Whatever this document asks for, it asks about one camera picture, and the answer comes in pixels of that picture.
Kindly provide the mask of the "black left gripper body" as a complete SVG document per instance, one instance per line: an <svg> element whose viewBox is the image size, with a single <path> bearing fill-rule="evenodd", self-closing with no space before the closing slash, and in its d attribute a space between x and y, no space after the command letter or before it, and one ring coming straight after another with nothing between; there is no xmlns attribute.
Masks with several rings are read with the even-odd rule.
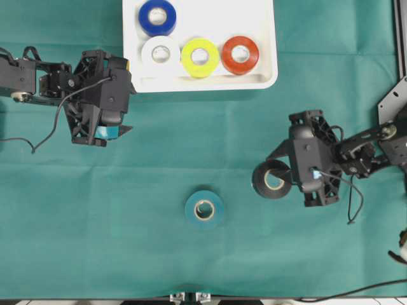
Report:
<svg viewBox="0 0 407 305"><path fill-rule="evenodd" d="M107 53L102 50L84 51L81 60L73 70L74 90L88 86L87 81L104 71ZM71 142L88 146L105 147L106 140L95 137L99 125L101 110L88 102L85 92L75 94L64 106L71 132Z"/></svg>

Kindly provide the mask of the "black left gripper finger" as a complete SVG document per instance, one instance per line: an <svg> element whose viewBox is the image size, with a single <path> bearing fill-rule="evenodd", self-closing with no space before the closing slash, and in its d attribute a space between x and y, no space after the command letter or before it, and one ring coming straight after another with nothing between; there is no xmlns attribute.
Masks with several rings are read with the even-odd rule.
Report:
<svg viewBox="0 0 407 305"><path fill-rule="evenodd" d="M95 138L102 140L115 140L129 132L132 126L98 126L95 131Z"/></svg>
<svg viewBox="0 0 407 305"><path fill-rule="evenodd" d="M136 94L137 93L134 86L133 86L131 76L129 76L127 78L127 85L128 85L128 90L129 90L130 94Z"/></svg>

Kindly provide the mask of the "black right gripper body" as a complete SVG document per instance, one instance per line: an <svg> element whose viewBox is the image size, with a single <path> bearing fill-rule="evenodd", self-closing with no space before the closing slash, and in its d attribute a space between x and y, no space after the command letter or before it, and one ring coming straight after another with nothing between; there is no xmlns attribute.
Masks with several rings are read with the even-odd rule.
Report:
<svg viewBox="0 0 407 305"><path fill-rule="evenodd" d="M319 152L321 154L321 167L314 170L322 179L322 187L316 192L303 193L306 207L323 207L336 203L339 200L339 186L342 171L336 164L333 154L333 147L339 142L338 137L333 132L324 119L322 111L305 111L289 116L291 126L305 124L312 128L313 134L320 141Z"/></svg>

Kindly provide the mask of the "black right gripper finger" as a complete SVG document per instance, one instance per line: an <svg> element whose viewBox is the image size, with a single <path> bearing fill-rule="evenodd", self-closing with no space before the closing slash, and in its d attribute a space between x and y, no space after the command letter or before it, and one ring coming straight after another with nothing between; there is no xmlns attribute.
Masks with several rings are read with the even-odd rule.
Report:
<svg viewBox="0 0 407 305"><path fill-rule="evenodd" d="M293 176L292 176L292 170L290 168L288 169L280 169L277 171L277 177L283 180L285 183L293 185Z"/></svg>
<svg viewBox="0 0 407 305"><path fill-rule="evenodd" d="M283 157L291 157L293 142L291 139L283 140L276 149L274 149L267 157L266 160L279 159Z"/></svg>

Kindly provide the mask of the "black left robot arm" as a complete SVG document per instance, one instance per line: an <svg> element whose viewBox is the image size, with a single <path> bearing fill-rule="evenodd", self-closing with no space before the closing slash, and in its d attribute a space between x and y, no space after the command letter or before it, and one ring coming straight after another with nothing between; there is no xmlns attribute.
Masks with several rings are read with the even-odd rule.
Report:
<svg viewBox="0 0 407 305"><path fill-rule="evenodd" d="M53 126L64 112L72 143L104 147L133 129L123 124L136 93L129 65L103 50L84 51L73 68L43 61L33 46L21 58L1 49L1 96L56 107Z"/></svg>

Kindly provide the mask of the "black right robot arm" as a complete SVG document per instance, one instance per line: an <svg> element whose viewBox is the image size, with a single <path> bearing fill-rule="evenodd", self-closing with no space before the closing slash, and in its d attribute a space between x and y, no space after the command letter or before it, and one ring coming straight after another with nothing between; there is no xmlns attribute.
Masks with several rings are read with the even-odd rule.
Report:
<svg viewBox="0 0 407 305"><path fill-rule="evenodd" d="M338 201L342 175L365 179L388 166L406 168L406 109L395 119L339 139L321 110L289 116L289 136L266 159L268 171L298 186L305 206Z"/></svg>

